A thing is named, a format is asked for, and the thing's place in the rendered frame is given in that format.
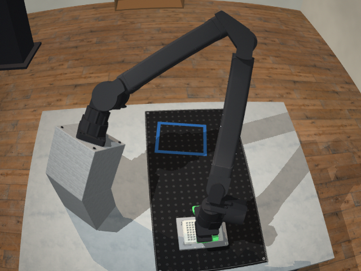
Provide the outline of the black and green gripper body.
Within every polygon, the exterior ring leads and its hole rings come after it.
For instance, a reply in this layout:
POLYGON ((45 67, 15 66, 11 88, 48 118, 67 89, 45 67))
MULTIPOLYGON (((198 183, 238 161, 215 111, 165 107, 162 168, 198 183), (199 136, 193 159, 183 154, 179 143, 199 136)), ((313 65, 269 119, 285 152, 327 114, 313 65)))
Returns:
POLYGON ((199 206, 195 206, 194 207, 194 211, 195 211, 195 231, 196 231, 196 240, 198 243, 200 242, 211 242, 212 241, 212 235, 218 235, 219 234, 219 229, 210 229, 209 225, 211 222, 214 221, 205 221, 204 219, 201 218, 199 211, 200 211, 200 207, 199 206), (207 236, 208 235, 208 236, 207 236))

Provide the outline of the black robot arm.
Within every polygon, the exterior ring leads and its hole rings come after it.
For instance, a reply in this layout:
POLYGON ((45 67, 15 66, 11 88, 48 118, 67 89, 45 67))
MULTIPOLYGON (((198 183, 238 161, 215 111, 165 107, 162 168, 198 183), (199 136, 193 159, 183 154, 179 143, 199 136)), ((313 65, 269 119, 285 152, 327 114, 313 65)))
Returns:
POLYGON ((120 74, 114 81, 97 84, 76 135, 77 139, 104 147, 110 110, 126 108, 130 94, 191 55, 227 36, 237 49, 236 53, 232 53, 221 124, 206 186, 208 197, 202 201, 200 208, 202 219, 215 220, 210 223, 208 230, 219 229, 222 222, 242 226, 248 209, 246 201, 226 194, 243 127, 254 64, 252 54, 257 46, 257 37, 249 28, 224 11, 219 11, 204 24, 120 74))

